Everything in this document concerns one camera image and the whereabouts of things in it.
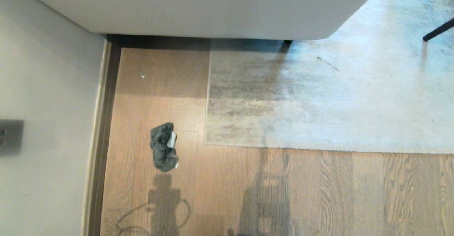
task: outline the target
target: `hardwood floorboard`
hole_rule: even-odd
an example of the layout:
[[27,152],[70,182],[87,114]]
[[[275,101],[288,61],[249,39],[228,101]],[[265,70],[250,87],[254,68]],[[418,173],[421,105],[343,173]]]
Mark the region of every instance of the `hardwood floorboard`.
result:
[[383,154],[355,153],[353,160],[354,235],[386,235]]
[[[101,235],[453,235],[452,155],[205,145],[209,40],[179,41],[123,49]],[[180,164],[161,173],[168,121]]]

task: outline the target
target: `metal leg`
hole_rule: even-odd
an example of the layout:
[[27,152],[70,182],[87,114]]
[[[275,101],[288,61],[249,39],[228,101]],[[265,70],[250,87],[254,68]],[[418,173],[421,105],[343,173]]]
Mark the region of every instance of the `metal leg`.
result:
[[424,37],[423,37],[423,40],[424,41],[428,41],[430,39],[432,39],[433,37],[436,37],[437,35],[443,33],[444,31],[450,29],[454,27],[454,18],[446,23],[444,23],[443,25],[441,25],[440,27],[438,27],[437,29],[435,29],[434,31],[430,32],[429,34],[426,34]]

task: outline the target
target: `white wall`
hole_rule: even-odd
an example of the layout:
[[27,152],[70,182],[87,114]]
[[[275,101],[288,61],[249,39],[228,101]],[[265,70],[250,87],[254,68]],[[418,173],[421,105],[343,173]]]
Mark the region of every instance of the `white wall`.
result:
[[0,0],[0,119],[23,119],[0,154],[0,235],[81,234],[104,38],[37,0]]

